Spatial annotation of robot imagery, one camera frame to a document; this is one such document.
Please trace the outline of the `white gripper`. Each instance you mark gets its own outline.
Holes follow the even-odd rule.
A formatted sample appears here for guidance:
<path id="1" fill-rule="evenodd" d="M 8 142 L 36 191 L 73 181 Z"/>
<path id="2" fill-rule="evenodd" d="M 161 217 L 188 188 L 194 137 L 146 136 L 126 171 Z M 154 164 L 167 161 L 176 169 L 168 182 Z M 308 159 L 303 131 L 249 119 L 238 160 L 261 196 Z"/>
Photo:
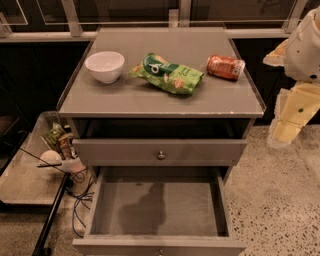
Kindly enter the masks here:
<path id="1" fill-rule="evenodd" d="M 309 11 L 289 39 L 267 54 L 263 63 L 284 66 L 285 74 L 299 81 L 291 89 L 281 89 L 277 96 L 267 143 L 279 149 L 290 145 L 320 110 L 320 6 Z"/>

